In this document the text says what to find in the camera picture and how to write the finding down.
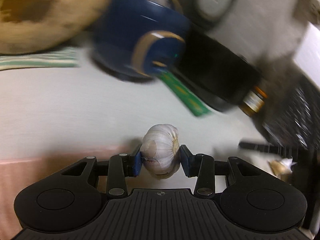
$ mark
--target ribbed black surface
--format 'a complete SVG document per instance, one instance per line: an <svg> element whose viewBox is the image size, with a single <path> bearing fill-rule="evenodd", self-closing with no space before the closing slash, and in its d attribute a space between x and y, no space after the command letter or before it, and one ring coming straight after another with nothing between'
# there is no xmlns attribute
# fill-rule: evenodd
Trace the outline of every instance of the ribbed black surface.
<svg viewBox="0 0 320 240"><path fill-rule="evenodd" d="M110 200L102 214L78 230L46 234L23 230L16 240L307 240L297 229L277 234L246 231L229 222L211 200L187 189L135 189Z"/></svg>

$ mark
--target green and white striped towel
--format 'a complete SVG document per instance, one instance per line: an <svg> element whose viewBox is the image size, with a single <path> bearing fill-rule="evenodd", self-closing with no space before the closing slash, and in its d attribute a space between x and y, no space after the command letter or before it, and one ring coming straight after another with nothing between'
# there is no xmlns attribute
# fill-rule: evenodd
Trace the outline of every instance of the green and white striped towel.
<svg viewBox="0 0 320 240"><path fill-rule="evenodd" d="M39 67L74 67L77 64L75 47L58 47L43 53L0 56L0 70Z"/></svg>

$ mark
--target pink surface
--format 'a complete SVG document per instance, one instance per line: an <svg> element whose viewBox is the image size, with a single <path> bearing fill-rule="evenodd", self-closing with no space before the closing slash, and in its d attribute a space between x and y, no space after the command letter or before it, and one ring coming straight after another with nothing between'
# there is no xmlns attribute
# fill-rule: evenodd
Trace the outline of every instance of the pink surface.
<svg viewBox="0 0 320 240"><path fill-rule="evenodd" d="M109 147L97 151L0 161L0 240L9 240L21 230L13 210L13 202L17 194L25 187L83 157L91 155L105 160L121 152L127 152L127 149Z"/></svg>

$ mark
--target white label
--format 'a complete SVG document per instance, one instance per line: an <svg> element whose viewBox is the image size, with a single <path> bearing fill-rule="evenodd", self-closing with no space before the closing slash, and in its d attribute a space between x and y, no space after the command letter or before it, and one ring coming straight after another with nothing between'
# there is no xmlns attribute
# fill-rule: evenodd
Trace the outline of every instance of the white label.
<svg viewBox="0 0 320 240"><path fill-rule="evenodd" d="M251 91L244 99L244 103L247 104L253 111L258 112L263 105L263 100Z"/></svg>

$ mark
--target blue appliance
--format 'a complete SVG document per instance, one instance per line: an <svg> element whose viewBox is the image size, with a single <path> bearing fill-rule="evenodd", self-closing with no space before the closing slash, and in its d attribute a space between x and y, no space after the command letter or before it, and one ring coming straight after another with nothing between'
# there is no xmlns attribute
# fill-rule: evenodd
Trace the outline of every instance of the blue appliance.
<svg viewBox="0 0 320 240"><path fill-rule="evenodd" d="M150 78L173 66L190 28L177 0L112 0L94 33L93 58L130 77Z"/></svg>

